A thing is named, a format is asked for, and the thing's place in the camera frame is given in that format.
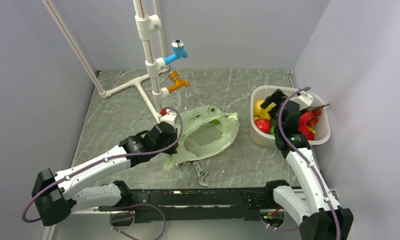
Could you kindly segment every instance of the wall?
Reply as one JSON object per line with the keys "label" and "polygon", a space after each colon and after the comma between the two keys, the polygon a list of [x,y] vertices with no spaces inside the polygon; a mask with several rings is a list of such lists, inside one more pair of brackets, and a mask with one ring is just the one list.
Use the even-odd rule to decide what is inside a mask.
{"label": "wall", "polygon": [[400,239],[400,0],[332,0],[294,73],[331,103],[316,151],[352,239]]}
{"label": "wall", "polygon": [[92,90],[40,0],[0,1],[0,240],[40,238],[20,215],[39,171],[70,166]]}
{"label": "wall", "polygon": [[[130,0],[54,0],[96,70],[145,68]],[[148,13],[152,1],[145,0]],[[292,70],[329,0],[159,0],[167,51],[174,38],[190,57],[173,68]],[[155,41],[155,56],[160,57]]]}

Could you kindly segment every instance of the white plastic basket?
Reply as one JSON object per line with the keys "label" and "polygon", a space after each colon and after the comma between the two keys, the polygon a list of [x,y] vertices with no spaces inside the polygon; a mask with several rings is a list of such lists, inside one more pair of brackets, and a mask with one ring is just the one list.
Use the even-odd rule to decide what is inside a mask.
{"label": "white plastic basket", "polygon": [[[251,94],[250,136],[251,139],[259,145],[274,147],[275,137],[260,131],[254,124],[254,103],[258,100],[264,100],[266,97],[274,93],[277,89],[280,89],[283,93],[285,93],[288,96],[298,90],[297,88],[291,88],[291,87],[265,85],[256,88],[254,92]],[[312,107],[317,107],[325,104],[322,98],[317,94],[315,94],[314,92],[307,91],[307,93],[313,96],[313,102],[311,105]],[[316,130],[315,140],[309,141],[310,145],[312,146],[324,144],[331,136],[331,128],[329,127],[329,119],[328,119],[328,113],[326,112],[326,107],[323,108],[322,114],[320,115],[319,121],[314,127],[314,129]]]}

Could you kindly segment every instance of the plastic bag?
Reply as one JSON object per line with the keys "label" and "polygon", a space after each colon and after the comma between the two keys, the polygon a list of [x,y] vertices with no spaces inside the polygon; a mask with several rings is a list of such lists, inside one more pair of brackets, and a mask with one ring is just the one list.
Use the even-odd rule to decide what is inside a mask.
{"label": "plastic bag", "polygon": [[199,106],[181,113],[184,133],[177,154],[170,156],[166,169],[175,164],[200,160],[216,155],[229,147],[239,129],[237,113],[222,113],[213,105]]}

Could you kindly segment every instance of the marble surface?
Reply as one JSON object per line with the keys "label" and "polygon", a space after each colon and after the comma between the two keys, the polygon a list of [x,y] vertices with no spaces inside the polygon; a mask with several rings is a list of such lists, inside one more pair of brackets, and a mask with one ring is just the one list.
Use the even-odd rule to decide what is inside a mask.
{"label": "marble surface", "polygon": [[[262,85],[289,87],[282,69],[177,69],[182,79],[191,86],[182,87],[165,99],[164,105],[189,110],[201,105],[215,105],[223,112],[239,114],[240,128],[234,143],[222,153],[200,160],[210,173],[206,177],[209,188],[263,187],[270,180],[286,180],[299,186],[294,171],[280,152],[273,147],[255,144],[249,134],[251,93]],[[146,70],[104,70],[99,81],[104,89],[112,89]],[[160,87],[172,85],[167,77],[159,77]],[[142,83],[152,100],[151,82]],[[77,151],[75,166],[105,153],[129,135],[150,130],[155,124],[149,109],[135,87],[125,89],[110,98],[102,99],[94,91],[85,129]],[[152,158],[134,168],[115,173],[95,184],[109,184],[123,180],[131,189],[189,189],[201,188],[197,172],[188,164],[183,171],[175,167],[163,168],[165,154]]]}

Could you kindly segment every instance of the metal tool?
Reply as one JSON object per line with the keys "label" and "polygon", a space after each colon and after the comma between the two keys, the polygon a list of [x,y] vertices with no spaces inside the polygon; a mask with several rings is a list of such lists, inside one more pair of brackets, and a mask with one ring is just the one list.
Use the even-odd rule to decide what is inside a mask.
{"label": "metal tool", "polygon": [[[209,174],[209,171],[204,170],[204,169],[200,166],[200,164],[198,163],[198,161],[189,161],[189,162],[192,163],[192,165],[194,166],[195,170],[197,170],[198,183],[199,183],[201,186],[203,186],[203,187],[207,187],[208,184],[204,181],[204,179],[206,179],[207,175]],[[178,163],[178,164],[176,165],[176,168],[177,168],[178,170],[183,170],[183,169],[182,169],[182,166],[183,166],[183,165],[186,165],[186,163],[185,163],[185,162]]]}

